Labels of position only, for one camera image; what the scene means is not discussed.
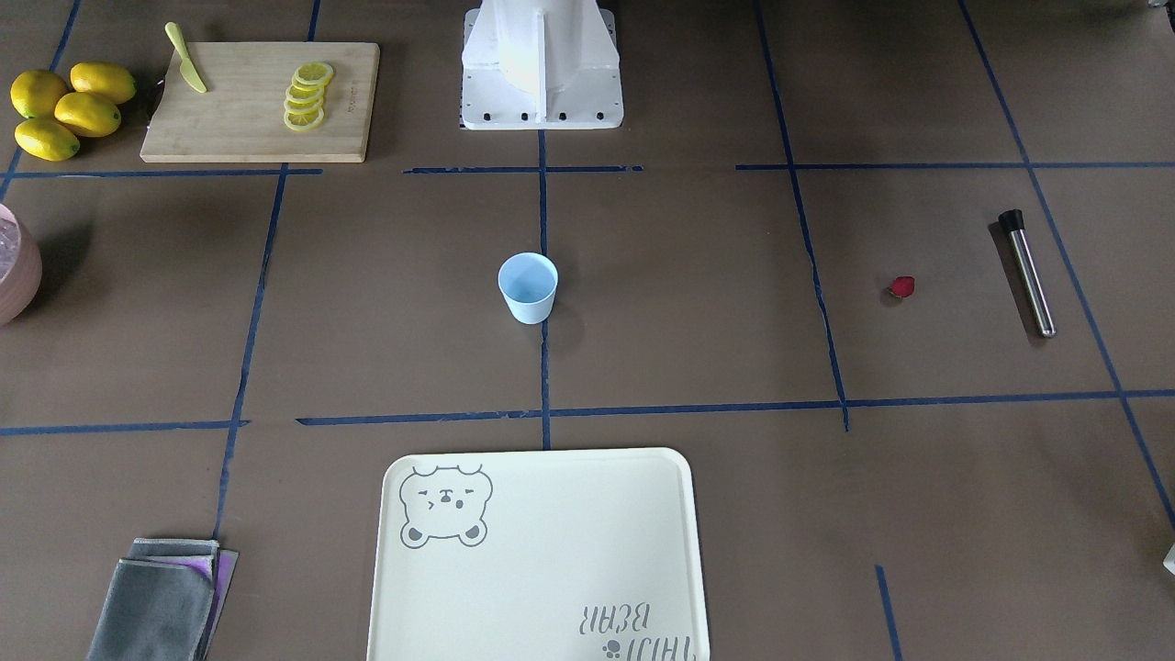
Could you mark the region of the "yellow plastic knife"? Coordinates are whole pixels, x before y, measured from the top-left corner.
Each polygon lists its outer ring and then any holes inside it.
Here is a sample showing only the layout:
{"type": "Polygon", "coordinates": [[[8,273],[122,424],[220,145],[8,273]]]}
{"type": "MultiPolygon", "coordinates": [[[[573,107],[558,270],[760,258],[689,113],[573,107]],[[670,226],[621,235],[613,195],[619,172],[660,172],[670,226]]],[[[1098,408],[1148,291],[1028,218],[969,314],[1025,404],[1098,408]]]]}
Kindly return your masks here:
{"type": "Polygon", "coordinates": [[[179,73],[184,83],[188,85],[193,92],[199,94],[204,94],[208,92],[208,86],[204,83],[188,47],[187,39],[184,38],[184,32],[176,22],[164,23],[164,35],[172,41],[173,50],[179,58],[179,73]]]}

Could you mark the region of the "bamboo cutting board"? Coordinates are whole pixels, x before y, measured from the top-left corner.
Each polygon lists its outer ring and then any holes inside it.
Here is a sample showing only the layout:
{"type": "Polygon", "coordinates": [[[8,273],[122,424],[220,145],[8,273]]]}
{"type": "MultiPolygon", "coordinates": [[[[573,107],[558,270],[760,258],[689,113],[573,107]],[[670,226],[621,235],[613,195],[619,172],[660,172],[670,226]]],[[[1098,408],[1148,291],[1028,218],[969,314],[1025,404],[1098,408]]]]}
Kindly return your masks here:
{"type": "Polygon", "coordinates": [[[380,46],[364,42],[190,42],[207,85],[193,92],[173,55],[141,158],[176,163],[364,162],[380,46]],[[298,66],[335,70],[323,124],[294,131],[283,122],[286,88],[298,66]]]}

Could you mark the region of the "lemon slice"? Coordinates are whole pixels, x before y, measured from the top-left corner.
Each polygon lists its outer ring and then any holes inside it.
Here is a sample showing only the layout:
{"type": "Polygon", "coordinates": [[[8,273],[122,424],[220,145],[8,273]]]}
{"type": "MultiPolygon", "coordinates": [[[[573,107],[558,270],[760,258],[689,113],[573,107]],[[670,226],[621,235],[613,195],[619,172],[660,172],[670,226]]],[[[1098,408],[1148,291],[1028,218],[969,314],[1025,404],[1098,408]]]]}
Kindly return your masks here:
{"type": "Polygon", "coordinates": [[[320,88],[330,85],[335,68],[328,62],[306,62],[298,66],[291,75],[291,85],[306,88],[320,88]]]}
{"type": "Polygon", "coordinates": [[[325,121],[325,109],[316,107],[307,112],[283,113],[283,124],[293,131],[308,131],[317,129],[325,121]]]}
{"type": "Polygon", "coordinates": [[[286,99],[283,101],[283,109],[286,113],[291,114],[291,116],[306,116],[306,114],[313,114],[323,108],[324,99],[322,96],[316,99],[286,99]]]}
{"type": "Polygon", "coordinates": [[[311,104],[323,97],[325,88],[323,86],[290,85],[286,88],[286,102],[291,104],[311,104]]]}

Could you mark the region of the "purple folded cloth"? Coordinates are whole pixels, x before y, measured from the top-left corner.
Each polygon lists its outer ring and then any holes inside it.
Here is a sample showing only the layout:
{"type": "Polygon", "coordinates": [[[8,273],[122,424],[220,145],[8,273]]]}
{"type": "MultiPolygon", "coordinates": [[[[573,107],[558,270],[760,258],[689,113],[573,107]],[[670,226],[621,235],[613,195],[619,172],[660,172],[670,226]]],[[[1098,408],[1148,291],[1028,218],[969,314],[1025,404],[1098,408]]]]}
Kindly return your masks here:
{"type": "Polygon", "coordinates": [[[194,660],[206,660],[212,647],[212,641],[217,634],[219,621],[221,621],[224,602],[229,594],[231,576],[239,564],[239,551],[219,549],[215,555],[207,557],[209,565],[209,580],[212,582],[212,606],[208,620],[200,640],[200,645],[194,655],[194,660]]]}

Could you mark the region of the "steel muddler black tip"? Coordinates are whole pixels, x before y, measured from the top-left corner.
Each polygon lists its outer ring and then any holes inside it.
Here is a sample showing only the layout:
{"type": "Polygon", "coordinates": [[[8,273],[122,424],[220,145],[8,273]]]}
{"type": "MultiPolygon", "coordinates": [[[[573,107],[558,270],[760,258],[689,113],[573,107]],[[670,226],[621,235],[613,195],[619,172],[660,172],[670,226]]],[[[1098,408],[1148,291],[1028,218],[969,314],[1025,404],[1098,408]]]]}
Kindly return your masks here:
{"type": "Polygon", "coordinates": [[[1034,255],[1027,237],[1025,237],[1023,211],[1019,208],[1003,210],[998,216],[1003,237],[1010,243],[1013,261],[1023,285],[1025,301],[1041,338],[1052,339],[1058,335],[1052,310],[1046,301],[1045,285],[1034,263],[1034,255]]]}

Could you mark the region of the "pink bowl of ice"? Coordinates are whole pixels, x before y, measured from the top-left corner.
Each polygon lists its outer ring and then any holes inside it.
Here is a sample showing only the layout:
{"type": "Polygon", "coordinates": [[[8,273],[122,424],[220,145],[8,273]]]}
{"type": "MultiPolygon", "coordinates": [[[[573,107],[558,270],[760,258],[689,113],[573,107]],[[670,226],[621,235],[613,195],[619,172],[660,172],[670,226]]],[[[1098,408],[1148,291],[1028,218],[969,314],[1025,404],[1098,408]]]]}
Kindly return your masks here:
{"type": "Polygon", "coordinates": [[[4,225],[4,277],[1,277],[1,326],[32,304],[42,279],[40,247],[29,225],[1,205],[4,225]]]}

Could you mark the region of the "whole yellow lemon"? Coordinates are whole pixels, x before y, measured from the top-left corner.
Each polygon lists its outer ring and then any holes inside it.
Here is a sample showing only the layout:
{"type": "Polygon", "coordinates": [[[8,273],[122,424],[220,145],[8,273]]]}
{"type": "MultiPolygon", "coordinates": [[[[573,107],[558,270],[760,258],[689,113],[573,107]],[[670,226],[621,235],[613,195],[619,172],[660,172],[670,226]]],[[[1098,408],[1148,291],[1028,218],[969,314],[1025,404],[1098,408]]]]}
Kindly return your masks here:
{"type": "Polygon", "coordinates": [[[70,68],[75,92],[96,94],[113,104],[126,104],[136,95],[136,81],[130,70],[114,62],[78,62],[70,68]]]}
{"type": "Polygon", "coordinates": [[[12,106],[24,119],[53,119],[68,93],[70,85],[52,70],[24,70],[9,88],[12,106]]]}
{"type": "Polygon", "coordinates": [[[22,151],[45,162],[66,162],[81,150],[76,135],[53,119],[24,120],[16,124],[14,139],[22,151]]]}
{"type": "Polygon", "coordinates": [[[102,139],[120,129],[122,116],[118,104],[88,92],[63,94],[53,116],[79,137],[102,139]]]}

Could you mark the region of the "cream bear serving tray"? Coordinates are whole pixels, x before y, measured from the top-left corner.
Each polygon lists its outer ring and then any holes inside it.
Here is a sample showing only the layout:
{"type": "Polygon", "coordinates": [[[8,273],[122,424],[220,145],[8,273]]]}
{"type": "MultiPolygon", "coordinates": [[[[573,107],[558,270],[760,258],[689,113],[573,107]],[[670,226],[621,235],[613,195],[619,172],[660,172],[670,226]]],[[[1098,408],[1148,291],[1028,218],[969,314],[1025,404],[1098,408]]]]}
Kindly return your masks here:
{"type": "Polygon", "coordinates": [[[369,660],[709,660],[693,475],[674,448],[400,457],[369,660]]]}

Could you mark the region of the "grey folded cloth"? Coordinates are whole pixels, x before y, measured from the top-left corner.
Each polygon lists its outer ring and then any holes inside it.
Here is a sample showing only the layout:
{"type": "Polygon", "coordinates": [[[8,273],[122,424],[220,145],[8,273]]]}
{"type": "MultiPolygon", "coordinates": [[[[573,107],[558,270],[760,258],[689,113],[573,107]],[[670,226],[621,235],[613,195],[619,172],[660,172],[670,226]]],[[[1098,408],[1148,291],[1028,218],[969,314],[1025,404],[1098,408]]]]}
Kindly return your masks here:
{"type": "Polygon", "coordinates": [[[87,660],[202,660],[217,601],[214,540],[137,537],[118,560],[87,660]]]}

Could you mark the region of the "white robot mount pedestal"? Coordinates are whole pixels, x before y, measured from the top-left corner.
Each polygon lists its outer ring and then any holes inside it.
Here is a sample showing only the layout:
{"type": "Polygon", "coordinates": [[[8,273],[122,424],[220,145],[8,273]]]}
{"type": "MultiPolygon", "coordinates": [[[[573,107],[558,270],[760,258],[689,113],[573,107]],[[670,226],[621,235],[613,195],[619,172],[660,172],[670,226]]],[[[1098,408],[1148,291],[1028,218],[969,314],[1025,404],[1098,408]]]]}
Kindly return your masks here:
{"type": "Polygon", "coordinates": [[[483,1],[463,20],[459,124],[616,129],[624,120],[615,14],[596,1],[483,1]]]}

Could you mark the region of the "light blue plastic cup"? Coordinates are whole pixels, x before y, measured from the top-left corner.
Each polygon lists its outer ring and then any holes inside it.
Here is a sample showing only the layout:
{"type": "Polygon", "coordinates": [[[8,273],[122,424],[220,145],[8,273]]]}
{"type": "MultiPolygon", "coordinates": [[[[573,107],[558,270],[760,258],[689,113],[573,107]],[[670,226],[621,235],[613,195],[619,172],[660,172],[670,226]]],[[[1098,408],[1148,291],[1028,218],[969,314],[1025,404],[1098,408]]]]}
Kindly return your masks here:
{"type": "Polygon", "coordinates": [[[517,322],[540,325],[553,312],[559,279],[558,269],[548,256],[518,252],[499,267],[497,286],[517,322]]]}

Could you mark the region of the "red strawberry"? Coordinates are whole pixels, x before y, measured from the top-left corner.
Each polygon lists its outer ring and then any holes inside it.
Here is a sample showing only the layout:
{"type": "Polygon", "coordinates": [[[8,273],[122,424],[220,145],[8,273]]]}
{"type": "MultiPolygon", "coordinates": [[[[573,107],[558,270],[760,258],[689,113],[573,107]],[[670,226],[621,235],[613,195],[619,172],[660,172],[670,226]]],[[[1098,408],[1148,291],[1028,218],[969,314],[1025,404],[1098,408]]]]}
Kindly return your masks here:
{"type": "Polygon", "coordinates": [[[914,276],[902,275],[897,276],[894,279],[889,281],[889,286],[887,286],[887,294],[895,298],[908,298],[913,297],[916,292],[916,279],[914,276]]]}

